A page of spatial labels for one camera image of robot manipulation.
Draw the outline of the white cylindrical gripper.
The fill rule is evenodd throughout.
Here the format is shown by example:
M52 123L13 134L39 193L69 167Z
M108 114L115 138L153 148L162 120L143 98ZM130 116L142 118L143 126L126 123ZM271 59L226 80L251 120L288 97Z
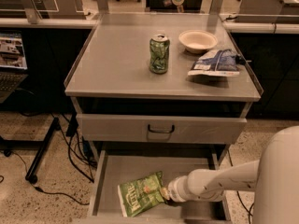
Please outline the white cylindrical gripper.
M161 187L160 193L166 200L173 200L176 203L184 203L188 201L188 192L185 189L187 176L180 176L172 180L168 187Z

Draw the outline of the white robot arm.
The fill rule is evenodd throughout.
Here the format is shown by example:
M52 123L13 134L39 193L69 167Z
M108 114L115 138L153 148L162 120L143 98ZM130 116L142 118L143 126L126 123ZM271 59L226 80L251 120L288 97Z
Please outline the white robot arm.
M221 170L196 169L162 188L176 203L217 202L226 190L252 191L252 224L299 224L299 127L279 131L261 158Z

